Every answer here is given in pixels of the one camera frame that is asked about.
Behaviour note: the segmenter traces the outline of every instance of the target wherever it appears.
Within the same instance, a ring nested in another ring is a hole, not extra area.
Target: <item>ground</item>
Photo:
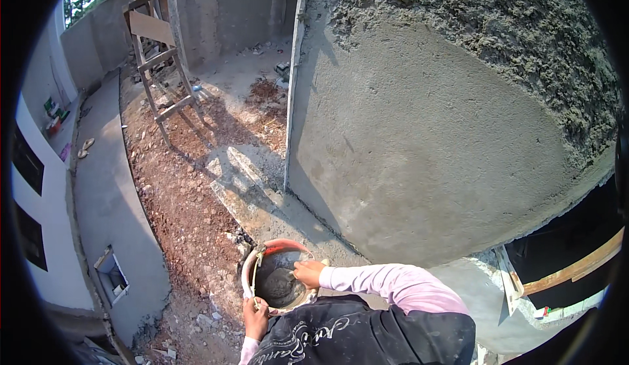
[[[185,107],[165,122],[173,147],[168,149],[131,69],[129,65],[121,77],[127,156],[172,283],[161,321],[137,339],[135,352],[153,364],[237,363],[244,339],[242,255],[226,233],[236,234],[236,241],[250,239],[212,192],[209,184],[215,177],[205,165],[214,150],[229,145],[249,145],[280,162],[286,149],[286,90],[275,86],[276,76],[268,71],[245,80],[250,87],[244,99],[225,84],[192,78],[202,87],[206,125]],[[185,96],[175,66],[160,69],[149,82],[157,104]],[[274,165],[271,176],[278,177],[280,164]],[[164,355],[169,346],[177,360]]]

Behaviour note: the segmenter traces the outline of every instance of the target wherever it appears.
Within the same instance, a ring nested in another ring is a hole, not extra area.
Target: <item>paint bucket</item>
[[[293,263],[295,261],[314,259],[308,248],[293,240],[274,239],[264,242],[264,246],[266,246],[266,248],[261,252],[254,250],[249,253],[249,256],[245,259],[243,264],[240,280],[245,298],[251,298],[254,294],[254,290],[257,297],[264,298],[262,295],[258,294],[264,289],[264,287],[260,287],[260,285],[263,284],[261,282],[264,280],[264,277],[268,276],[274,268],[282,267],[293,270]],[[254,289],[252,289],[252,286],[254,286],[254,282],[252,281],[254,272],[256,273],[256,285]],[[264,299],[269,302],[270,314],[282,315],[298,306],[315,302],[318,294],[318,288],[312,290],[303,288],[303,292],[300,295],[295,296],[294,300],[283,306],[272,306],[271,301],[267,298]]]

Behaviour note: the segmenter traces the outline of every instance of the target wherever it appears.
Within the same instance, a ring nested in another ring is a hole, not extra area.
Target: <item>window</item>
[[[116,259],[111,246],[105,249],[105,254],[96,261],[94,268],[110,306],[114,306],[122,295],[127,293],[129,282],[122,274],[118,259]]]
[[[18,230],[20,231],[20,244],[27,260],[34,265],[48,271],[46,256],[43,252],[42,225],[31,218],[20,206],[15,203],[18,218]]]
[[[20,128],[15,126],[15,133],[13,133],[12,140],[13,151],[11,154],[11,161],[15,168],[17,168],[20,175],[28,182],[28,184],[37,192],[39,196],[42,195],[42,183],[43,183],[43,164],[35,155],[31,147],[24,140]]]

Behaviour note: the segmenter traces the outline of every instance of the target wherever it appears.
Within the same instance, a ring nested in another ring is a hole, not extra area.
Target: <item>cloth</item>
[[[245,339],[246,364],[469,364],[476,325],[452,289],[403,264],[324,267],[323,288],[386,298],[373,310],[358,296],[320,297],[269,321],[262,342]]]

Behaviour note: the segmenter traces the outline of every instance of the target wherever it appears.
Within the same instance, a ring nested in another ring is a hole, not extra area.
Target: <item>sandal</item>
[[[87,150],[94,143],[94,139],[85,140],[83,143],[83,150]]]

